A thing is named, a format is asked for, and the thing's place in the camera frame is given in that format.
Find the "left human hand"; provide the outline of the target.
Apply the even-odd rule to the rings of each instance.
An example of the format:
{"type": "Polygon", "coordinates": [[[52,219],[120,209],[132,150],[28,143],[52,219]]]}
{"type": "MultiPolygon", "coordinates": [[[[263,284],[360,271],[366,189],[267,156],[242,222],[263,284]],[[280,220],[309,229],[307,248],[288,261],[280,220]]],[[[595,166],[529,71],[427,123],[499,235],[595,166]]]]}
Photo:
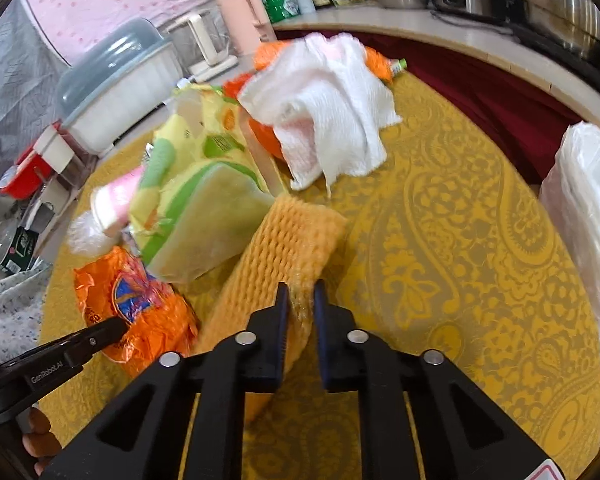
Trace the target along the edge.
{"type": "Polygon", "coordinates": [[[50,420],[38,408],[31,408],[28,415],[30,430],[22,437],[27,453],[35,459],[34,470],[40,476],[50,461],[60,453],[62,446],[52,433],[50,420]]]}

